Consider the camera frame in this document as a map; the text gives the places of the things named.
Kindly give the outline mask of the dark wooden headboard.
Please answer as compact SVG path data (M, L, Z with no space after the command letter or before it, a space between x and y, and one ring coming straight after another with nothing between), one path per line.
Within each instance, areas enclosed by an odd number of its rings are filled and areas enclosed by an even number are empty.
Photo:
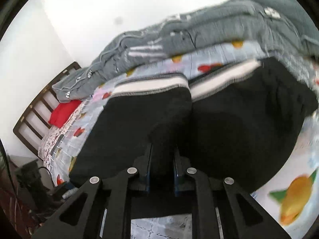
M51 128L49 124L50 114L58 103L52 86L80 68L78 62L73 62L46 84L27 106L13 128L14 135L36 157L38 156L40 142Z

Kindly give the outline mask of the floral bed sheet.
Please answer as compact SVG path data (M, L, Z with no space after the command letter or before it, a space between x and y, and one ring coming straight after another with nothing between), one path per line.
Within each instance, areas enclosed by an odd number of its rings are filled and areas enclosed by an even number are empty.
M82 101L82 103L78 106L78 108L73 112L73 114L70 116L68 121L61 127L58 128L56 126L51 126L48 133L43 137L43 139L40 142L39 148L38 148L38 156L43 161L43 165L50 169L50 161L52 158L52 150L57 143L60 136L64 136L66 132L69 130L71 125L75 122L75 120L80 115L83 107L85 106L85 102Z

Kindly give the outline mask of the grey floral quilt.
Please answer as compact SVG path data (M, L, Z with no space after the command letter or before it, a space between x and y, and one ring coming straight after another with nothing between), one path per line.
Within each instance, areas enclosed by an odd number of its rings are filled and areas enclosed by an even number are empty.
M137 66L239 40L255 40L266 51L318 56L318 29L297 0L229 0L121 33L90 66L52 88L61 103L84 99Z

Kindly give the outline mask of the black pants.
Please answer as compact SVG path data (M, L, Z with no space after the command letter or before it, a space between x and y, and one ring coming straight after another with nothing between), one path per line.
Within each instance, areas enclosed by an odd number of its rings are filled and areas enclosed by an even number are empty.
M132 218L190 210L173 192L176 152L215 179L231 177L249 193L285 164L305 118L318 108L315 93L276 58L218 67L187 80L180 73L118 84L76 157L70 181L110 178L145 154L150 195L135 197Z

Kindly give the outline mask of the red pillow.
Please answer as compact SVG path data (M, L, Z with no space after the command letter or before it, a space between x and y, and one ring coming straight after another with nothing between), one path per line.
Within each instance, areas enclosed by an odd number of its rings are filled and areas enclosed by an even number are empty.
M51 113L49 124L61 128L82 102L72 100L68 103L59 103Z

